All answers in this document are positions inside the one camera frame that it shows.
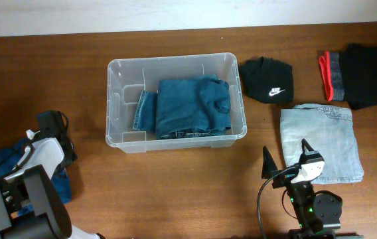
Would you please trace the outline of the dark blue teal cloth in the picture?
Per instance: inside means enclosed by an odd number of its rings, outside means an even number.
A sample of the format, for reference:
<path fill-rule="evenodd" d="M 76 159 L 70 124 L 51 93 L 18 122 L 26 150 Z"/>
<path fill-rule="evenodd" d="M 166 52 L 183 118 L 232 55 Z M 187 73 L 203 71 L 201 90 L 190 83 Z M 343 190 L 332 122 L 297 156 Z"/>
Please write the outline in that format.
<path fill-rule="evenodd" d="M 23 145 L 28 139 L 23 138 L 11 147 L 0 149 L 0 176 L 8 173 L 18 163 L 23 156 Z M 56 172 L 51 178 L 61 201 L 66 204 L 72 200 L 72 190 L 70 179 L 66 169 Z"/>

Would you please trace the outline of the dark blue jeans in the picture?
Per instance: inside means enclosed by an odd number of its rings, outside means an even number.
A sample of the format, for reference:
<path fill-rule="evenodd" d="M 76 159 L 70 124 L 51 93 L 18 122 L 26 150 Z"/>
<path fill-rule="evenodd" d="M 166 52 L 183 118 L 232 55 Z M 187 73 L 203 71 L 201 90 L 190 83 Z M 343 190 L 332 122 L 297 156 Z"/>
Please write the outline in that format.
<path fill-rule="evenodd" d="M 214 74 L 165 79 L 141 93 L 133 129 L 157 140 L 221 136 L 231 129 L 230 111 L 229 84 Z"/>

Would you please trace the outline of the clear plastic storage container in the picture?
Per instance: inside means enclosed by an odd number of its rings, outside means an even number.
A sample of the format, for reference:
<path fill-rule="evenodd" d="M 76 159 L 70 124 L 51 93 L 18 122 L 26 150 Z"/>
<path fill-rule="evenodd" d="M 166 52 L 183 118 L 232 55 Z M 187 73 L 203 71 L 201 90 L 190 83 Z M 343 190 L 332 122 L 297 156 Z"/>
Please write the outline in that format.
<path fill-rule="evenodd" d="M 231 128 L 223 136 L 158 140 L 154 133 L 133 128 L 142 91 L 154 92 L 163 79 L 215 74 L 229 84 Z M 248 132 L 234 54 L 221 52 L 187 56 L 115 59 L 108 64 L 106 143 L 125 153 L 145 153 L 193 147 L 229 147 Z"/>

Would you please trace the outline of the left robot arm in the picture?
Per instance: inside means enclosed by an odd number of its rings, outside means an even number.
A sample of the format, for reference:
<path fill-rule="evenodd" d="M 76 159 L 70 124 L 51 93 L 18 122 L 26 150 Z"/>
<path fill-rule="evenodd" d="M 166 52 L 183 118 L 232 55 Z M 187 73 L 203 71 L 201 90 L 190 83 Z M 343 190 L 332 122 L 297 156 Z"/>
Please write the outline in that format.
<path fill-rule="evenodd" d="M 23 156 L 0 176 L 0 238 L 103 238 L 72 225 L 51 181 L 64 150 L 56 137 L 40 134 L 27 130 Z"/>

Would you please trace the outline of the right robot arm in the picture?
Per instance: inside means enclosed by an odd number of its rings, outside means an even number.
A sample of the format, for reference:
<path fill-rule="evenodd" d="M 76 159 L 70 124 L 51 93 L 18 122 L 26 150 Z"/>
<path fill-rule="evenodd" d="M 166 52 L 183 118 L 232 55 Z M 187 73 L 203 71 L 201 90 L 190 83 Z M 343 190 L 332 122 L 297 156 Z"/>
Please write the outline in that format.
<path fill-rule="evenodd" d="M 262 192 L 269 183 L 275 189 L 283 187 L 299 223 L 298 229 L 288 232 L 290 238 L 336 238 L 342 198 L 330 191 L 314 191 L 312 181 L 321 176 L 325 160 L 306 139 L 301 140 L 301 148 L 298 162 L 279 170 L 268 148 L 263 147 L 262 179 L 265 183 L 257 195 L 257 211 L 260 211 Z"/>

